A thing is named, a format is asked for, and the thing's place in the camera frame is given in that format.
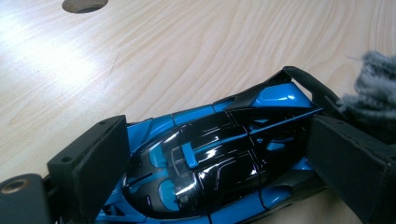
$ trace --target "toy car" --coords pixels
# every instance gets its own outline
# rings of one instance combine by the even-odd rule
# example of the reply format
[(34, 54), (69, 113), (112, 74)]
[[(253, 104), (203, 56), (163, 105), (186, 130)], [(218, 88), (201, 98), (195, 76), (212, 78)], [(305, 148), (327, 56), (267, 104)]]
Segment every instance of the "toy car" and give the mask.
[(292, 78), (327, 91), (286, 67), (212, 105), (130, 124), (129, 168), (96, 221), (251, 221), (325, 189), (304, 154), (310, 118), (331, 107)]

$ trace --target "wooden table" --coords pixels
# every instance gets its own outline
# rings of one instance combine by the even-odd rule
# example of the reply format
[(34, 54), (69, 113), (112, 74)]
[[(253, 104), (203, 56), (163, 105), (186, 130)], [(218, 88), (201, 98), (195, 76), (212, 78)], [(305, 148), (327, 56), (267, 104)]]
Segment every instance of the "wooden table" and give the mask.
[[(396, 53), (395, 1), (0, 3), (0, 181), (46, 162), (99, 120), (210, 104), (284, 65), (353, 93), (368, 50)], [(329, 190), (268, 223), (360, 223)]]

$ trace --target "black and blue car body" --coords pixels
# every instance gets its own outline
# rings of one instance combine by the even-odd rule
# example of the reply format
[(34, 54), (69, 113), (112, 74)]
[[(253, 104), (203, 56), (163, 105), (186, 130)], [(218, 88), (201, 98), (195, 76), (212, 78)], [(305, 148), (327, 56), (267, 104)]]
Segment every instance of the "black and blue car body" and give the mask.
[(244, 222), (325, 189), (305, 157), (323, 108), (292, 79), (130, 124), (129, 168), (96, 221)]

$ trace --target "circular hole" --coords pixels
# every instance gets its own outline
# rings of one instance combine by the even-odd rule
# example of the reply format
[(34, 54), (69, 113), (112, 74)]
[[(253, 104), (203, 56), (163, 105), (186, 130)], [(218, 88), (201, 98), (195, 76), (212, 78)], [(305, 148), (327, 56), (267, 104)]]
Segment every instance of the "circular hole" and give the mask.
[(28, 185), (29, 185), (28, 179), (14, 180), (11, 183), (8, 183), (5, 186), (3, 186), (3, 188), (1, 189), (1, 192), (4, 194), (15, 193), (17, 191), (20, 191), (21, 189), (26, 188), (26, 186), (28, 186)]
[(63, 157), (62, 158), (62, 162), (68, 162), (68, 161), (71, 161), (71, 160), (73, 160), (72, 157)]
[(101, 9), (108, 0), (64, 0), (62, 8), (71, 13), (88, 13)]

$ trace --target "gray fabric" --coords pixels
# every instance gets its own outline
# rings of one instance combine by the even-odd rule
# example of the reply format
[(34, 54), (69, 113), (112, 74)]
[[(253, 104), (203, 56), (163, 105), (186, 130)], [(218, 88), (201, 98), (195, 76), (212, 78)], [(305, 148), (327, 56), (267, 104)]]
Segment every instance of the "gray fabric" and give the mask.
[(376, 51), (363, 56), (361, 74), (356, 80), (357, 96), (346, 95), (343, 108), (357, 122), (387, 142), (396, 136), (396, 56), (386, 57)]

